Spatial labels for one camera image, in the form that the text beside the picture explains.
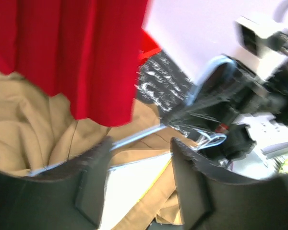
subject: khaki cloth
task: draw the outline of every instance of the khaki cloth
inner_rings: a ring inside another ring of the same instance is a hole
[[[63,95],[48,97],[19,74],[0,74],[0,170],[15,176],[26,176],[77,156],[106,135],[120,140],[156,124],[159,124],[157,107],[138,100],[134,101],[132,122],[124,126],[110,129],[90,119],[75,120]],[[167,128],[117,149],[111,164],[164,154],[172,137],[195,145]],[[154,218],[160,223],[181,224],[175,188],[170,163],[114,229],[144,230]]]

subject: white wall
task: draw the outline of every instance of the white wall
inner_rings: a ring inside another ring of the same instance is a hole
[[[146,29],[191,79],[212,57],[239,47],[234,21],[271,15],[281,0],[151,0]]]

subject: black cable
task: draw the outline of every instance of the black cable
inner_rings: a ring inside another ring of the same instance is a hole
[[[273,19],[277,23],[282,23],[284,20],[284,16],[286,12],[288,11],[288,0],[284,0],[280,3],[280,5],[277,7]]]

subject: red fabric fold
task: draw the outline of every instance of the red fabric fold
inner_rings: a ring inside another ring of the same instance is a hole
[[[76,119],[131,119],[147,0],[1,0],[0,71],[20,72]]]

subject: red box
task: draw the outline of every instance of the red box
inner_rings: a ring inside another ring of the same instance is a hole
[[[161,51],[161,48],[158,44],[147,34],[145,30],[142,30],[142,47],[140,53],[140,65],[145,64],[145,62],[152,56]]]

